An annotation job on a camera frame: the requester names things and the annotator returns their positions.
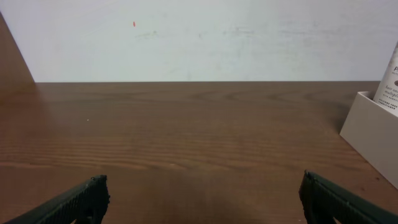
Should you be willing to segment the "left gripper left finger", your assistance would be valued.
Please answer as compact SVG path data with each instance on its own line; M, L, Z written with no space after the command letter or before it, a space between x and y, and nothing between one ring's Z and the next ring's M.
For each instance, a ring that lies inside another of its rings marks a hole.
M8 224L101 224L109 205L106 175L96 175Z

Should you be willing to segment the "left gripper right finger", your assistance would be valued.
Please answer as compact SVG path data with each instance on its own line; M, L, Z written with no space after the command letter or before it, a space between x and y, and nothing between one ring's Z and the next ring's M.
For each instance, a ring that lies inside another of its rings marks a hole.
M299 197L308 224L397 224L396 214L307 170Z

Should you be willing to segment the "white Pantene tube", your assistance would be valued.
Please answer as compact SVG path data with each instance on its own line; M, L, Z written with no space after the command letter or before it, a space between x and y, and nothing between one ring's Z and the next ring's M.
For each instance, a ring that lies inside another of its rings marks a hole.
M392 53L391 59L386 68L385 74L377 88L373 101L379 106L397 116L397 81L398 81L398 46Z

